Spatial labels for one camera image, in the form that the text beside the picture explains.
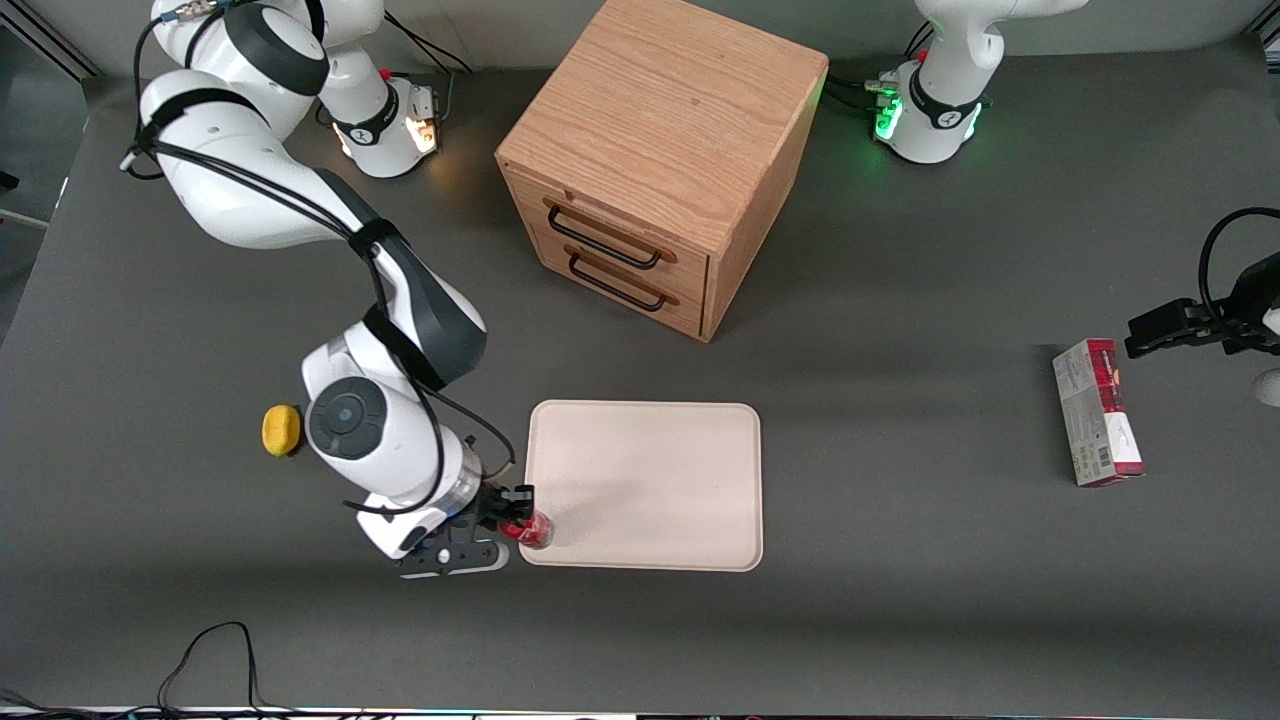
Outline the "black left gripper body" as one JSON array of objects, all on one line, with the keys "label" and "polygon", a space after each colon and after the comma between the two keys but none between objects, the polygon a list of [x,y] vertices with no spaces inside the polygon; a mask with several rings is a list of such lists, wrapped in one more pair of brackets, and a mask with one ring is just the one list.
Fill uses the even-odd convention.
[{"label": "black left gripper body", "polygon": [[1222,342],[1228,356],[1248,350],[1279,355],[1277,331],[1265,322],[1267,313],[1277,310],[1277,254],[1251,264],[1239,274],[1230,295],[1222,301],[1222,319],[1231,327],[1231,333]]}]

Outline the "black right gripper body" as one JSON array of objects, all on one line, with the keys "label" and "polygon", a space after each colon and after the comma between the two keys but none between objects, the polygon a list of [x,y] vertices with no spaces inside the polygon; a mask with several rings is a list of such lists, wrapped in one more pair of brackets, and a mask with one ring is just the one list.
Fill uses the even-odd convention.
[{"label": "black right gripper body", "polygon": [[503,487],[490,480],[484,480],[480,484],[475,501],[468,505],[471,519],[468,520],[467,541],[479,541],[480,530],[485,530],[486,524],[518,524],[518,507],[508,505],[500,497]]}]

